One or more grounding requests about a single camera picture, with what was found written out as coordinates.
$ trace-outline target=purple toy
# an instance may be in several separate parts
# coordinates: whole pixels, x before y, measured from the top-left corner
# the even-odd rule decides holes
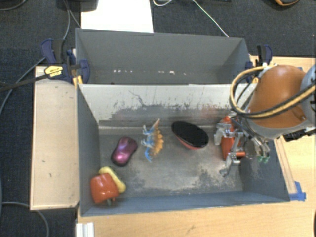
[[[124,167],[128,164],[136,149],[137,142],[135,140],[129,137],[122,137],[111,155],[111,161],[116,166]]]

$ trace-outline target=yellow cable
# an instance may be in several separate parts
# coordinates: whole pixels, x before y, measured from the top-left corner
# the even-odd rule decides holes
[[[312,86],[310,89],[308,89],[307,91],[305,91],[304,93],[298,95],[296,98],[294,98],[292,101],[288,102],[287,104],[284,104],[272,111],[268,111],[268,112],[265,112],[265,113],[261,113],[261,114],[255,114],[255,115],[252,115],[251,113],[247,113],[245,112],[244,110],[242,110],[241,108],[239,108],[234,100],[234,86],[236,84],[236,82],[244,75],[250,73],[250,72],[253,72],[253,71],[261,71],[263,70],[265,67],[256,67],[256,68],[252,68],[252,69],[248,69],[248,70],[245,70],[243,72],[241,72],[232,82],[232,85],[231,85],[231,88],[230,88],[230,101],[232,103],[232,105],[234,106],[234,108],[241,112],[241,113],[244,113],[244,114],[247,114],[249,116],[251,116],[252,118],[264,118],[264,117],[268,117],[270,115],[273,115],[275,113],[278,113],[278,112],[281,112],[295,104],[297,104],[298,102],[300,102],[302,99],[304,99],[305,97],[307,97],[308,95],[312,94],[314,91],[315,91],[315,85]]]

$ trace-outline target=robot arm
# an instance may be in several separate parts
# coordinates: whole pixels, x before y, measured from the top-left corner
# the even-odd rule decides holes
[[[258,78],[258,83],[243,107],[239,107],[235,101],[236,88],[249,75]],[[217,145],[221,144],[223,158],[227,161],[221,171],[223,176],[232,165],[239,163],[238,152],[245,151],[246,157],[253,158],[256,155],[259,161],[268,162],[268,141],[287,134],[305,134],[302,131],[315,127],[315,65],[307,73],[289,65],[257,67],[244,71],[231,85],[230,104],[233,110],[229,117],[231,126],[226,127],[226,122],[226,130],[223,132],[223,119],[218,124],[214,138]],[[241,132],[243,138],[237,138],[235,135]],[[236,145],[235,140],[242,140],[243,144],[251,141],[256,152],[233,147]]]

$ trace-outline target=box floor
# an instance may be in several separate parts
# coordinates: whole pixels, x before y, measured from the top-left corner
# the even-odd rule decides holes
[[[144,155],[146,147],[140,143],[146,138],[142,134],[142,127],[126,128],[122,132],[116,131],[116,134],[111,135],[103,134],[102,128],[99,128],[100,166],[111,166],[126,184],[126,191],[120,195],[120,198],[242,190],[237,167],[233,167],[225,178],[219,173],[225,162],[222,159],[220,146],[214,145],[215,126],[202,127],[209,136],[209,143],[199,150],[189,150],[184,147],[172,133],[170,126],[159,128],[164,140],[163,149],[151,163]],[[136,140],[138,149],[127,166],[118,167],[111,162],[110,157],[117,142],[123,136]]]

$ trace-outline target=black carpet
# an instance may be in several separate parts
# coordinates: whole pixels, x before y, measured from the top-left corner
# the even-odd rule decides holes
[[[232,37],[244,37],[251,54],[257,44],[268,44],[278,56],[315,57],[316,3],[301,0],[280,7],[273,0],[197,0]],[[12,6],[16,0],[0,3]],[[79,20],[80,4],[70,1]],[[166,7],[152,5],[154,31],[222,36],[223,34],[189,0],[177,0]],[[67,13],[61,0],[28,0],[22,7],[0,11],[0,81],[14,83],[41,58],[40,43],[59,39],[67,27]],[[65,49],[75,46],[75,24]],[[13,91],[0,116],[0,176],[3,201],[29,203],[33,87]],[[6,93],[0,93],[0,104]],[[74,235],[75,210],[44,211],[50,236]],[[0,236],[45,236],[41,218],[24,208],[5,206],[0,220]]]

